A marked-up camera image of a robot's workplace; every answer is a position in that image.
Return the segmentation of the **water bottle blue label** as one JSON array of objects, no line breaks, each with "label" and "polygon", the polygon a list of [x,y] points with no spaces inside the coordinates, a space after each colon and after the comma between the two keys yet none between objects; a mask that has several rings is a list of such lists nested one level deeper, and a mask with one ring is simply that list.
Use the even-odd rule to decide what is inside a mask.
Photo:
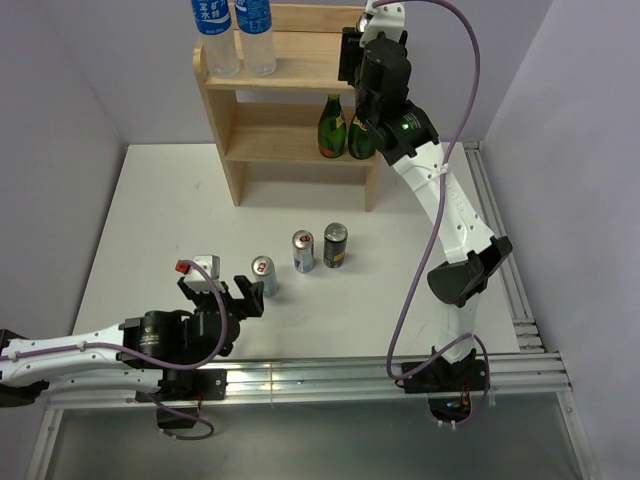
[{"label": "water bottle blue label", "polygon": [[272,13],[269,0],[234,2],[244,66],[255,77],[266,77],[276,70]]},{"label": "water bottle blue label", "polygon": [[191,0],[196,28],[204,46],[209,74],[230,78],[240,70],[229,3],[226,0]]}]

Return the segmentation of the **black can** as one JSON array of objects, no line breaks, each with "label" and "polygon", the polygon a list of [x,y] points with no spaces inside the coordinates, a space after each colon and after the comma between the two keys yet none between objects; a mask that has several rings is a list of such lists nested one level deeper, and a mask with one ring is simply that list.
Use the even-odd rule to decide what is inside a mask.
[{"label": "black can", "polygon": [[324,231],[323,261],[329,268],[343,265],[348,240],[347,228],[338,222],[330,223]]},{"label": "black can", "polygon": [[358,32],[360,33],[364,33],[365,30],[367,29],[370,21],[372,20],[373,16],[367,12],[364,12],[360,15],[357,24],[356,24],[356,29]]}]

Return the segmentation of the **black can front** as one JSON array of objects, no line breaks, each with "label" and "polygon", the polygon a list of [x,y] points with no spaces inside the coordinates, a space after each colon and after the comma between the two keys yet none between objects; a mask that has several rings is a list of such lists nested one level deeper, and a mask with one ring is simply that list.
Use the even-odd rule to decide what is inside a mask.
[{"label": "black can front", "polygon": [[367,12],[364,12],[360,15],[357,24],[356,24],[356,29],[358,32],[360,33],[364,33],[365,30],[367,29],[370,21],[372,20],[373,16]]}]

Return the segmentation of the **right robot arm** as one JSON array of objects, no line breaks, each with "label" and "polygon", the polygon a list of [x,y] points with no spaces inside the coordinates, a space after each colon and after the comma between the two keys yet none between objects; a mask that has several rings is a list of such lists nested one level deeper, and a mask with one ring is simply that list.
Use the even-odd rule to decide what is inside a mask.
[{"label": "right robot arm", "polygon": [[452,390],[468,374],[481,342],[474,333],[479,295],[513,250],[481,219],[453,173],[452,149],[442,146],[427,114],[408,98],[411,64],[406,40],[379,33],[342,31],[338,78],[355,90],[356,114],[387,164],[410,187],[432,222],[415,277],[425,278],[446,307],[431,357],[399,374],[404,380],[433,370],[435,383]]}]

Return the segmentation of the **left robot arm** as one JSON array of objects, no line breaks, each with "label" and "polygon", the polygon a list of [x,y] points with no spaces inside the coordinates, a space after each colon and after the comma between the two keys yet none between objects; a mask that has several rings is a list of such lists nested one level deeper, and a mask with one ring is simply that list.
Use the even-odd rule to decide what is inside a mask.
[{"label": "left robot arm", "polygon": [[177,285],[193,311],[152,310],[88,334],[27,339],[1,332],[1,405],[33,404],[41,395],[75,390],[136,390],[169,400],[188,398],[196,370],[227,357],[240,335],[240,323],[264,312],[262,282],[234,278],[242,296],[224,282],[197,292],[185,280]]}]

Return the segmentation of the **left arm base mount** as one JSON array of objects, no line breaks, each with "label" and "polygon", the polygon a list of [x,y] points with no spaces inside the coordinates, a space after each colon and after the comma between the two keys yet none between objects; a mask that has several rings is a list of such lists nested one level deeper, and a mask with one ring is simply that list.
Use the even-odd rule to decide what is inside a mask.
[{"label": "left arm base mount", "polygon": [[196,425],[204,401],[220,401],[225,397],[227,371],[224,369],[164,370],[159,390],[152,396],[168,408],[167,403],[191,402],[176,408],[180,415],[156,407],[156,423],[162,430],[180,435]]}]

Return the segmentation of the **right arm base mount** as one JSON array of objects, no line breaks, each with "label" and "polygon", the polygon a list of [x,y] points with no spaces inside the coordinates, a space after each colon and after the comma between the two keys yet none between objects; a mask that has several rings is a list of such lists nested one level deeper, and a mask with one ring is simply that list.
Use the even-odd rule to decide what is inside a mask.
[{"label": "right arm base mount", "polygon": [[397,384],[406,394],[426,394],[436,424],[455,429],[489,404],[487,366],[474,354],[472,351],[469,359],[453,364],[439,358]]}]

